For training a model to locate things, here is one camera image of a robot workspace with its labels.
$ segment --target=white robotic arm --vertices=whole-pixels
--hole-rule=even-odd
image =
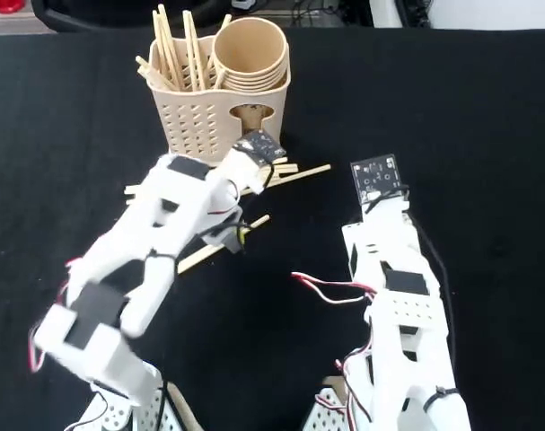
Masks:
[[[259,168],[282,155],[270,136],[252,132],[213,170],[185,156],[162,156],[135,202],[72,263],[66,304],[50,308],[35,334],[36,346],[87,382],[135,406],[148,405],[162,377],[130,350],[125,337],[145,333],[195,236],[240,249],[240,193],[245,187],[260,193]],[[144,262],[144,276],[130,295],[101,282],[133,259]]]
[[[468,431],[440,284],[420,252],[395,159],[353,163],[352,171],[363,219],[342,233],[353,282],[375,294],[365,309],[366,344],[341,364],[346,407],[328,407],[351,431]],[[312,411],[304,430],[316,429],[314,420],[326,407],[321,396],[319,402],[314,408],[320,411]]]

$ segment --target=table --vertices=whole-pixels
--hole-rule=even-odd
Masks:
[[[333,360],[365,336],[290,270],[345,278],[339,228],[358,214],[349,163],[395,153],[444,257],[457,380],[474,430],[545,427],[545,31],[289,30],[283,145],[333,171],[269,190],[246,256],[182,277],[147,334],[206,429],[297,429]],[[86,385],[26,336],[166,144],[136,75],[150,31],[0,38],[0,429],[60,430]],[[134,268],[124,280],[136,280]]]

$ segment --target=perforated plastic basket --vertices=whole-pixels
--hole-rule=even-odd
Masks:
[[[200,50],[209,56],[214,36],[198,40]],[[177,56],[181,62],[184,83],[190,88],[190,75],[186,41],[174,39]],[[151,44],[149,63],[158,68],[159,57],[156,41]],[[211,85],[215,82],[215,69],[209,71]],[[271,108],[271,115],[262,120],[264,128],[278,142],[286,91],[290,84],[290,66],[278,88],[258,93],[242,93],[230,90],[206,90],[203,92],[167,92],[150,82],[156,108],[163,123],[164,134],[171,152],[197,157],[212,165],[221,162],[242,135],[242,121],[231,110],[242,105],[264,105]]]

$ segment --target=red object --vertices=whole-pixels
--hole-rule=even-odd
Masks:
[[[0,13],[15,13],[24,7],[24,0],[0,0]]]

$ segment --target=black circuit board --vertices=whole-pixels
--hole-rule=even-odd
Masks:
[[[248,154],[258,166],[266,166],[267,160],[273,162],[286,155],[284,148],[264,130],[254,130],[244,135],[233,147]]]
[[[351,163],[351,168],[360,205],[369,202],[369,193],[375,191],[385,193],[397,189],[401,185],[394,154],[354,162]]]

